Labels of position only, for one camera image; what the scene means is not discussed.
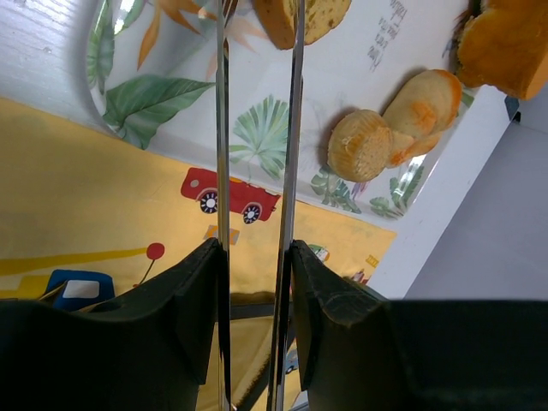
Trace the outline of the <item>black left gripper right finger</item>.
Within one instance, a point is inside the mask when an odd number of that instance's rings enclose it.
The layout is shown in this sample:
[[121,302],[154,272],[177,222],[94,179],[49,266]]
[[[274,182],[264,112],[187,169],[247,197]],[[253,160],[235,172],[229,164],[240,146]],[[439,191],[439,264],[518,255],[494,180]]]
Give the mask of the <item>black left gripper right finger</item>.
[[290,249],[312,410],[544,410],[543,301],[388,300]]

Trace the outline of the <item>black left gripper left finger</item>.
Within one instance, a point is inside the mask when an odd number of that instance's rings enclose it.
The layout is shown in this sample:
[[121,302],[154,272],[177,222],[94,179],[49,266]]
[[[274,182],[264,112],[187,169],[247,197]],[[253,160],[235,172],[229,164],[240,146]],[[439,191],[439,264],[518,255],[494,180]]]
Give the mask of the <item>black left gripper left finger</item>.
[[87,313],[4,301],[2,409],[195,409],[217,317],[220,253],[207,240]]

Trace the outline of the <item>metal serving tongs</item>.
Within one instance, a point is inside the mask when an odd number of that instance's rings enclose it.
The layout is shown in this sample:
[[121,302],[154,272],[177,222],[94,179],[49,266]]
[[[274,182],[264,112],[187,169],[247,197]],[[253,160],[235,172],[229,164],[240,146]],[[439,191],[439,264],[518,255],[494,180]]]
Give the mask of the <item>metal serving tongs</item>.
[[[268,378],[268,410],[282,410],[285,388],[285,358],[289,334],[289,296],[291,281],[290,247],[294,239],[296,177],[301,135],[301,102],[305,46],[305,2],[295,7],[295,44],[289,100],[289,129],[283,184],[282,217],[277,256],[277,285],[274,303],[271,355]],[[217,322],[219,346],[219,408],[232,409],[230,365],[229,292],[229,41],[225,28],[235,12],[236,1],[217,2],[217,238],[224,261],[218,278]]]

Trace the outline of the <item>toasted bread slice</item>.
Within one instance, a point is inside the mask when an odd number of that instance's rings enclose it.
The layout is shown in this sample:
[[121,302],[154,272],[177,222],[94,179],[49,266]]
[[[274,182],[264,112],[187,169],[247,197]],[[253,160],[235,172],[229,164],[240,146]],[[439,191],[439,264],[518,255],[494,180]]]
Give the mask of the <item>toasted bread slice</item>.
[[[295,43],[295,7],[298,1],[252,1],[254,11],[270,38],[279,50],[292,49]],[[311,45],[336,28],[344,19],[350,0],[305,1],[305,45]]]

